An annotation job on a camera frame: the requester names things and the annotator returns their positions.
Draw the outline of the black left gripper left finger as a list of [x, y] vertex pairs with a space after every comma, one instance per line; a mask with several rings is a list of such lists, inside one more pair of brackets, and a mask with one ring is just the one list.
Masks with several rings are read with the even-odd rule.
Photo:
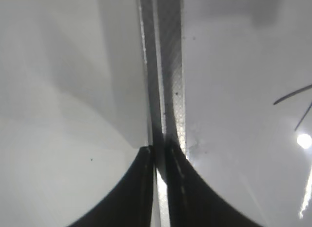
[[149, 227], [154, 194], [154, 149], [143, 146], [118, 184], [72, 227]]

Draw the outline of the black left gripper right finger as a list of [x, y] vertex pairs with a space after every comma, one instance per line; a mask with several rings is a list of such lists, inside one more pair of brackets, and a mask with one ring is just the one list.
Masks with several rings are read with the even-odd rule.
[[199, 176], [179, 145], [164, 147], [170, 224], [173, 227], [256, 227]]

